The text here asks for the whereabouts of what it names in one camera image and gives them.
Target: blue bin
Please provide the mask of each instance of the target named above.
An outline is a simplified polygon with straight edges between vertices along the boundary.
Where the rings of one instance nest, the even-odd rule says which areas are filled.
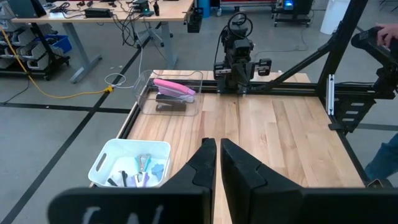
[[[63,50],[63,53],[68,53],[71,49],[72,49],[72,45],[69,42],[69,38],[67,35],[46,35],[44,36],[45,39],[49,39],[49,38],[54,38],[57,37],[59,38],[58,42],[53,44],[54,47],[59,47]]]

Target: wooden table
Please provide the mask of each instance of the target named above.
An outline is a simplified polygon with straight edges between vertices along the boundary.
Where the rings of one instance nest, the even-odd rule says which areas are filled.
[[[193,71],[155,72],[188,75]],[[204,71],[203,74],[204,80],[213,79],[213,72]],[[278,73],[255,76],[254,81],[269,81],[277,76]],[[309,82],[309,79],[306,74],[298,73],[287,82]],[[202,138],[215,138],[218,150],[220,139],[229,138],[303,187],[363,187],[340,138],[329,130],[330,123],[320,100],[314,97],[204,93],[196,116],[140,113],[128,139],[170,143],[171,176],[192,157]],[[220,152],[214,216],[215,223],[231,223],[221,179]]]
[[[66,1],[57,1],[55,4],[60,6]],[[128,13],[124,11],[128,11],[129,7],[126,3],[127,1],[116,1],[115,5],[117,7],[110,6],[107,2],[99,2],[94,1],[92,7],[94,8],[106,8],[110,9],[113,14],[117,15],[113,18],[119,19],[120,21],[125,20],[128,17]],[[68,9],[79,9],[77,7],[77,1],[69,1],[70,7]],[[167,69],[173,69],[175,64],[177,63],[177,55],[174,53],[174,48],[171,41],[171,33],[169,28],[169,22],[180,21],[183,22],[187,16],[187,13],[193,4],[193,0],[179,0],[179,1],[158,1],[160,16],[151,16],[151,17],[142,17],[139,18],[138,21],[142,22],[161,22],[162,24],[162,35],[161,40],[164,44],[165,49],[165,58],[167,59]],[[87,6],[80,7],[81,10],[86,9]],[[13,22],[30,22],[30,23],[43,23],[43,22],[62,22],[63,28],[65,32],[72,40],[72,46],[75,50],[78,51],[78,56],[81,62],[81,68],[71,77],[71,82],[76,83],[80,81],[85,75],[87,75],[93,67],[96,65],[99,59],[101,59],[101,55],[96,55],[93,59],[89,59],[79,36],[73,26],[73,23],[84,23],[84,22],[114,22],[113,18],[85,18],[85,16],[77,16],[70,19],[66,19],[62,16],[54,16],[54,14],[50,13],[49,10],[46,11],[47,15],[42,16],[40,18],[15,18]],[[71,17],[75,15],[82,14],[82,12],[69,12],[66,16]],[[154,31],[152,29],[148,29],[146,35],[154,36]],[[146,37],[140,35],[140,39],[142,42],[146,40]]]

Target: black metal frame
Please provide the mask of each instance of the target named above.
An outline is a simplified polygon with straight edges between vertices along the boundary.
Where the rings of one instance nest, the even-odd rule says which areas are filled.
[[[0,68],[0,77],[27,77],[30,75],[33,78],[44,78],[44,80],[50,80],[50,77],[55,74],[55,72],[60,68],[64,63],[69,65],[69,56],[56,58],[55,54],[52,52],[49,43],[47,43],[43,33],[41,32],[39,26],[36,23],[32,23],[32,31],[36,34],[41,43],[49,55],[49,65],[45,70],[29,70],[27,64],[25,64],[25,68],[29,71],[26,73],[19,66],[18,63],[14,63],[8,68]]]
[[[343,57],[343,54],[351,40],[351,36],[356,28],[356,25],[364,11],[368,0],[351,0],[346,14],[343,20],[340,22],[337,31],[333,34],[331,39],[322,47],[320,47],[314,54],[311,54],[306,59],[302,60],[297,65],[277,77],[276,79],[269,82],[251,82],[251,90],[247,94],[254,95],[283,95],[283,96],[313,96],[319,97],[320,101],[325,106],[326,97],[326,84],[329,74],[334,75],[338,65]],[[325,66],[321,72],[318,83],[289,83],[284,82],[286,79],[295,75],[303,68],[307,67],[320,57],[329,53],[328,58],[325,62]],[[171,80],[180,84],[187,84],[192,82],[189,80]],[[156,88],[152,85],[148,85],[149,91],[156,91]],[[203,80],[202,93],[217,93],[217,81],[214,80]],[[349,103],[359,101],[368,101],[370,104],[374,104],[375,99],[393,99],[395,95],[381,94],[373,91],[371,86],[363,85],[348,85],[348,84],[336,84],[335,85],[335,98],[341,101],[347,101]],[[341,128],[335,129],[345,149],[347,150],[360,178],[364,183],[368,183],[369,179],[365,174],[362,165],[358,158],[355,156],[353,149],[347,141],[345,135],[348,132],[352,132],[358,123],[362,120],[363,116],[369,111],[370,107],[366,107],[364,111],[359,112],[359,117],[356,119],[354,124],[345,124],[337,116],[329,116],[332,124],[339,124]],[[119,138],[126,139],[132,129],[139,113],[141,112],[138,104],[135,104],[131,114],[129,115],[126,124],[121,131]]]

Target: table leg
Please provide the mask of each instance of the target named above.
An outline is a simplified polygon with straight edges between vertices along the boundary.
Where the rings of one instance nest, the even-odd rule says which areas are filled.
[[[72,83],[77,83],[94,68],[94,66],[98,63],[98,60],[102,59],[102,57],[98,54],[95,55],[94,59],[90,61],[73,24],[70,22],[64,22],[62,25],[65,29],[65,32],[69,36],[69,39],[71,40],[73,49],[78,51],[78,57],[81,62],[81,68],[70,78]]]
[[[167,60],[167,69],[174,69],[175,64],[177,63],[177,55],[174,53],[168,22],[162,22],[162,40]]]

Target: gray floor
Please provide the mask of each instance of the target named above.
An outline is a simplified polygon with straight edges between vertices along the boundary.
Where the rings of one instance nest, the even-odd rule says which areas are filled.
[[[398,10],[390,12],[396,6],[388,2],[380,11],[377,1],[371,0],[366,7],[359,26],[368,29],[376,22],[398,22]],[[316,4],[317,9],[325,4]],[[250,38],[256,44],[253,55],[265,50],[292,50],[298,46],[305,49],[300,32],[308,45],[306,52],[264,52],[257,58],[269,57],[273,61],[273,71],[286,71],[324,44],[329,38],[319,32],[323,11],[316,11],[313,24],[305,30],[303,27],[280,24],[273,28],[271,12],[268,8],[260,11],[243,9],[253,20],[254,31]],[[178,70],[211,70],[218,35],[226,24],[232,11],[224,10],[222,17],[211,16],[204,19],[199,34],[188,34],[182,22],[170,24],[174,33],[173,42],[179,58]],[[52,24],[54,29],[64,33],[60,24]],[[114,24],[100,27],[96,24],[77,24],[77,32],[89,55],[101,53],[103,60],[80,83],[72,85],[68,79],[79,67],[75,50],[70,67],[64,67],[50,82],[37,80],[37,83],[53,95],[70,95],[81,91],[102,90],[106,84],[103,79],[107,74],[120,72],[136,49],[121,45],[120,31]],[[311,81],[317,81],[326,58],[311,64],[306,72]],[[132,85],[138,76],[139,60],[135,60],[126,72],[127,85]],[[149,42],[144,49],[142,70],[165,69],[167,66],[162,56]],[[336,73],[338,82],[372,82],[376,79],[375,71],[380,65],[367,53],[349,46]],[[0,79],[0,102],[25,88],[26,80],[19,78]],[[131,90],[116,90],[105,100],[101,107],[130,109],[133,102]],[[55,100],[41,95],[33,86],[11,103],[37,103],[69,106],[94,106],[101,95],[88,95],[68,100]],[[377,101],[365,117],[363,123],[398,125],[396,111],[397,100]],[[34,179],[49,162],[60,146],[87,115],[84,111],[38,110],[0,107],[0,220],[3,220],[11,208],[21,198]],[[96,113],[81,131],[66,153],[51,170],[35,194],[21,210],[13,223],[46,223],[46,208],[51,199],[61,191],[71,187],[87,186],[87,173],[104,143],[114,138],[126,114]],[[348,134],[348,139],[361,161],[366,165],[375,155],[380,143],[388,141],[395,132],[357,129]],[[398,186],[398,175],[391,177]]]

